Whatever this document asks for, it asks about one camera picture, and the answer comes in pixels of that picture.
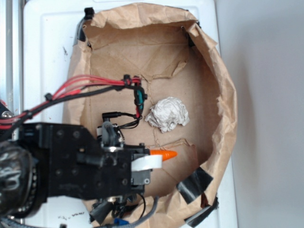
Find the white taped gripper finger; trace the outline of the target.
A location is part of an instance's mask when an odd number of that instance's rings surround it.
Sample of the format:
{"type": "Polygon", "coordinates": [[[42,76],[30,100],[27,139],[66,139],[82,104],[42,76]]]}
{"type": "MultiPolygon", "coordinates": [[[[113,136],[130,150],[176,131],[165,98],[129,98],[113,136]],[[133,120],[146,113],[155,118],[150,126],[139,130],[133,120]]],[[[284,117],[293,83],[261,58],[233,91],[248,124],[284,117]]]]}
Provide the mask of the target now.
{"type": "Polygon", "coordinates": [[[131,171],[145,171],[162,168],[162,155],[147,155],[131,162],[131,171]]]}

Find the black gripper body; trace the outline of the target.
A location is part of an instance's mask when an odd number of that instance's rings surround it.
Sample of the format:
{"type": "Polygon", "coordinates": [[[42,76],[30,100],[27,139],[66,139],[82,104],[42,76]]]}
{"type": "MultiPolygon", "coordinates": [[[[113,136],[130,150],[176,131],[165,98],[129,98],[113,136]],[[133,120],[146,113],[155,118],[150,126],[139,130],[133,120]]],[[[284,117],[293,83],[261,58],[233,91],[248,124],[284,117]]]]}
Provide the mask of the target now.
{"type": "Polygon", "coordinates": [[[82,200],[143,193],[151,170],[131,171],[131,162],[150,155],[144,144],[102,148],[83,126],[57,124],[49,131],[48,196],[82,200]]]}

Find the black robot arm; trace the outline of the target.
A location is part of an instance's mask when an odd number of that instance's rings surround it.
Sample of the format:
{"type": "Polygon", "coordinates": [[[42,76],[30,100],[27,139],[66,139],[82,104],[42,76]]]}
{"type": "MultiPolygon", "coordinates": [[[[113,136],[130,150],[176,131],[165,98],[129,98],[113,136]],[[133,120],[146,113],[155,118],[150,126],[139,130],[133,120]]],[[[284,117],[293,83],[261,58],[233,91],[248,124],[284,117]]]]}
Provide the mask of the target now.
{"type": "Polygon", "coordinates": [[[0,214],[34,215],[50,197],[95,200],[90,217],[102,223],[119,217],[127,201],[143,195],[151,171],[162,167],[162,156],[143,144],[126,145],[107,123],[105,138],[85,127],[30,123],[16,141],[0,144],[0,214]]]}

